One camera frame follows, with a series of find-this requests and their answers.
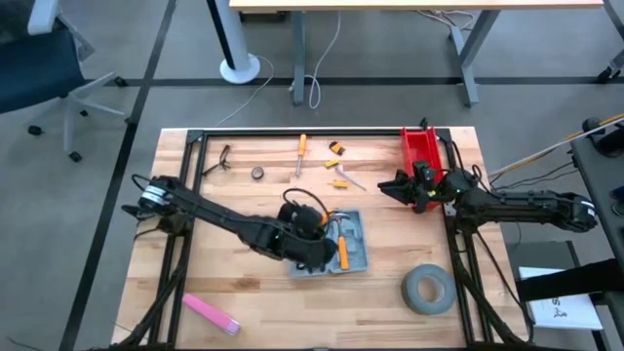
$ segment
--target pink highlighter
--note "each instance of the pink highlighter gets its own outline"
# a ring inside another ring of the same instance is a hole
[[[188,307],[195,310],[195,312],[213,322],[217,327],[221,328],[224,332],[227,332],[230,335],[235,335],[241,328],[241,325],[234,321],[232,317],[189,293],[184,294],[182,301],[184,301]]]

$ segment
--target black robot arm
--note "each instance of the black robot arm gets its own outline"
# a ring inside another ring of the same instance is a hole
[[[436,171],[426,162],[415,162],[414,177],[397,171],[394,180],[377,186],[384,194],[414,204],[422,213],[430,202],[454,202],[454,225],[475,233],[487,222],[550,223],[563,230],[586,232],[596,226],[594,205],[585,197],[554,191],[490,192],[478,187],[479,179],[464,170],[448,171],[435,183]]]
[[[237,234],[259,254],[308,268],[322,268],[336,251],[335,243],[325,238],[327,214],[294,202],[287,201],[277,218],[243,215],[192,192],[175,177],[157,176],[143,189],[138,209],[159,216],[158,228],[166,233],[183,234],[188,219],[196,217]]]

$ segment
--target orange handle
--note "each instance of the orange handle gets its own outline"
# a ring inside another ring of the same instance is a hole
[[[349,269],[349,258],[347,257],[347,243],[344,242],[344,237],[338,238],[338,253],[340,254],[340,269]]]
[[[299,156],[303,156],[303,153],[305,152],[305,141],[307,140],[307,136],[306,135],[301,135],[301,138],[299,139]]]

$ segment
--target office chair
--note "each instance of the office chair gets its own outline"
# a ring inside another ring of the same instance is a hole
[[[5,9],[9,12],[19,8],[19,2],[5,2],[4,5],[11,7],[12,10]],[[95,49],[62,16],[58,0],[35,0],[29,14],[28,35],[20,34],[13,41],[0,46],[0,113],[56,98],[57,101],[50,108],[58,104],[64,108],[63,150],[72,161],[79,162],[82,156],[73,146],[77,115],[86,117],[89,115],[88,110],[97,110],[125,116],[122,111],[86,98],[110,81],[119,87],[128,84],[114,72],[92,82],[83,77],[80,62],[92,55]],[[42,128],[34,121],[45,117],[50,108],[30,121],[28,132],[31,135],[43,134]]]

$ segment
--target wooden table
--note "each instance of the wooden table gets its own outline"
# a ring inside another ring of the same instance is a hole
[[[465,104],[470,107],[479,102],[472,62],[501,10],[598,8],[603,4],[603,0],[230,0],[229,4],[232,9],[238,11],[292,11],[294,48],[292,102],[295,105],[304,101],[306,51],[303,11],[483,10],[465,43],[461,29],[453,26],[450,32],[450,39],[457,53],[456,62],[464,83]]]
[[[473,128],[451,128],[466,165],[483,157]],[[186,130],[163,130],[152,174],[177,176]],[[332,188],[336,178],[323,164],[336,156],[328,144],[339,139],[345,171],[368,191]],[[434,263],[451,272],[442,210],[415,214],[376,187],[394,178],[403,165],[398,136],[312,136],[308,139],[301,178],[294,176],[298,137],[210,137],[206,168],[215,164],[225,144],[231,145],[229,171],[216,170],[203,180],[201,194],[242,214],[276,215],[282,192],[293,186],[318,195],[329,208],[361,211],[370,252],[368,272],[332,277],[289,278],[287,263],[275,261],[241,244],[238,238],[195,220],[185,291],[231,315],[242,325],[230,336],[182,307],[178,348],[425,348],[465,345],[457,303],[447,313],[423,316],[411,312],[400,294],[403,276],[413,267]],[[265,176],[252,180],[251,169]],[[299,199],[308,204],[304,198]],[[145,223],[139,230],[153,223]],[[507,280],[511,269],[500,228],[482,227]],[[140,320],[154,300],[161,272],[165,235],[154,232],[136,240],[113,341]],[[483,247],[478,262],[487,299],[520,337],[526,335],[522,313],[505,291]],[[479,332],[475,306],[474,328]]]

